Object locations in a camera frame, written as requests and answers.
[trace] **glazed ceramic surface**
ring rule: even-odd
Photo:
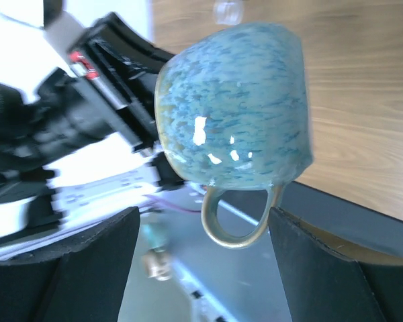
[[[244,23],[172,58],[156,84],[161,144],[183,178],[223,189],[266,189],[313,161],[299,37]]]

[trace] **mug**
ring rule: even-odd
[[[302,44],[282,25],[243,23],[174,56],[157,78],[155,115],[173,169],[207,186],[201,222],[226,248],[255,242],[286,184],[313,162]],[[255,230],[224,231],[221,195],[262,189],[267,203]]]

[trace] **wooden surface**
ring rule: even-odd
[[[210,0],[153,0],[156,44],[178,53],[216,25]],[[247,0],[245,21],[302,37],[315,163],[299,181],[403,220],[403,1]]]

